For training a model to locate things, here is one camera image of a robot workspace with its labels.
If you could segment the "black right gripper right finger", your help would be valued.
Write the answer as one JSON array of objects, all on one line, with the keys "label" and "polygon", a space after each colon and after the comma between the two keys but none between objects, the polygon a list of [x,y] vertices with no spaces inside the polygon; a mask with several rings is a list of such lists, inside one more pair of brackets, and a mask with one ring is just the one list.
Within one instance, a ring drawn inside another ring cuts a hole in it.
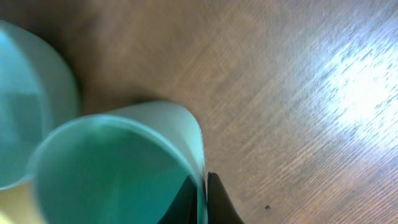
[{"label": "black right gripper right finger", "polygon": [[217,173],[208,173],[207,193],[209,224],[244,224]]}]

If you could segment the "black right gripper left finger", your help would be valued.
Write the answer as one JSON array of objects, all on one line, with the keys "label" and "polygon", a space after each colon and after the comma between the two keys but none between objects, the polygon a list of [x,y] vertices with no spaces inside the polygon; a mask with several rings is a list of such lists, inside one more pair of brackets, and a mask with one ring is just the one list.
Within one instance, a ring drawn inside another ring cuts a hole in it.
[{"label": "black right gripper left finger", "polygon": [[197,186],[190,176],[184,180],[158,224],[197,224]]}]

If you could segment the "green plastic cup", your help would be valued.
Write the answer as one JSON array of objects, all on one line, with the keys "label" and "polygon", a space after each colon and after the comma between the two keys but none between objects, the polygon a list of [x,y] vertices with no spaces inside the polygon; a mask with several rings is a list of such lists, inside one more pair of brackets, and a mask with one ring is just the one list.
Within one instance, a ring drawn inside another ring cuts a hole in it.
[{"label": "green plastic cup", "polygon": [[33,194],[47,223],[158,223],[187,176],[208,221],[200,125],[184,106],[151,101],[73,119],[38,146]]}]

